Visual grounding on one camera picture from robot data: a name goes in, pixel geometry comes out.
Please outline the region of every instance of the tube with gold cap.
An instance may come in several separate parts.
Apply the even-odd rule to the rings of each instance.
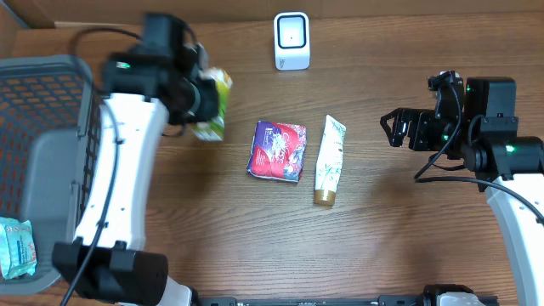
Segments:
[[[314,203],[333,205],[337,196],[338,180],[342,171],[343,139],[346,127],[327,115],[321,140],[320,154],[315,166]]]

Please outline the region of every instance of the plastic crate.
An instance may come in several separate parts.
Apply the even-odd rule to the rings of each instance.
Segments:
[[[0,216],[30,220],[37,251],[36,273],[0,281],[0,295],[37,293],[60,277],[53,246],[73,239],[99,149],[91,97],[68,55],[0,60]]]

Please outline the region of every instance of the green packet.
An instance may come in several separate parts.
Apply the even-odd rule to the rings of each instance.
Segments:
[[[5,280],[36,272],[36,247],[30,221],[0,218],[0,269]]]
[[[232,80],[230,76],[219,68],[210,68],[201,72],[202,79],[215,80],[218,91],[218,115],[208,122],[199,122],[191,127],[195,136],[204,141],[224,140],[224,115],[229,103]]]

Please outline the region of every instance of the pink and purple packet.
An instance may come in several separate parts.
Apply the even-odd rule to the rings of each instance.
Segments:
[[[306,127],[259,121],[247,171],[258,178],[298,183],[305,150]]]

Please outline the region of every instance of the bottle cap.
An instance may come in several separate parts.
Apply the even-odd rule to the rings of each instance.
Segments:
[[[337,193],[330,190],[316,190],[314,192],[314,203],[320,205],[329,205],[334,204],[334,200],[337,197]]]

